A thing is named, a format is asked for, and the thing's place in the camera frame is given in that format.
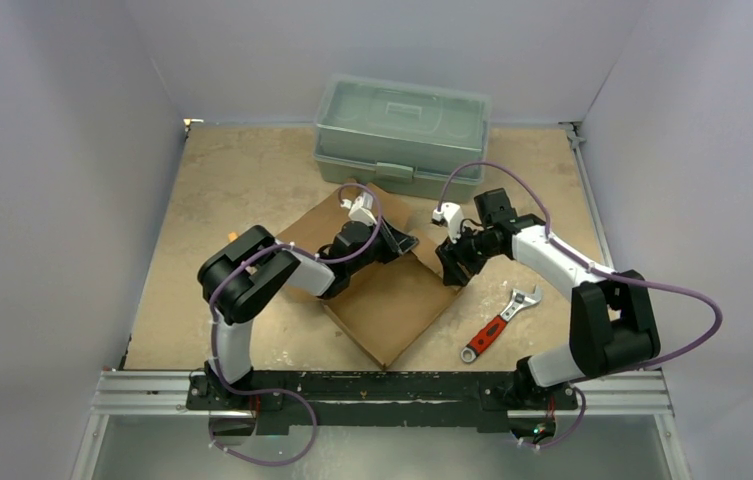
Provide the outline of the brown cardboard box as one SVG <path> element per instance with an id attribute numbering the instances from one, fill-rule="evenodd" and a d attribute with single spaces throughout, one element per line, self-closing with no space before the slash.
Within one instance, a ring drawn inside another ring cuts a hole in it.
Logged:
<path id="1" fill-rule="evenodd" d="M 436 244 L 410 224 L 412 207 L 374 184 L 390 225 L 416 236 L 411 252 L 388 263 L 373 263 L 356 273 L 347 289 L 320 300 L 288 284 L 285 295 L 295 303 L 315 304 L 382 370 L 390 367 L 462 294 L 442 283 Z"/>

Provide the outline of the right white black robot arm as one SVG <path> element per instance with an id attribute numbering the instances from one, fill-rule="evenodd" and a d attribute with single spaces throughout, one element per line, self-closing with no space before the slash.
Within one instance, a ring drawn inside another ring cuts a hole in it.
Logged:
<path id="1" fill-rule="evenodd" d="M 505 256 L 539 274 L 570 303 L 565 344 L 517 361 L 508 396 L 528 407 L 572 381 L 593 379 L 654 359 L 660 338 L 652 302 L 635 270 L 616 272 L 558 240 L 535 214 L 520 215 L 503 189 L 479 194 L 474 224 L 444 202 L 432 222 L 447 229 L 436 248 L 443 282 L 465 287 L 487 261 Z"/>

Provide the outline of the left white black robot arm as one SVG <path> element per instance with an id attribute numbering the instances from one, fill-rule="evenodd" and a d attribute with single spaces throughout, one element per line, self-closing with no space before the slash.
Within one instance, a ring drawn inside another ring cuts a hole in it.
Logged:
<path id="1" fill-rule="evenodd" d="M 315 253 L 285 243 L 256 225 L 199 268 L 197 280 L 211 312 L 211 356 L 206 375 L 211 395 L 224 408 L 249 399 L 254 319 L 284 287 L 328 300 L 346 290 L 371 264 L 388 264 L 410 252 L 417 237 L 384 220 L 348 221 Z"/>

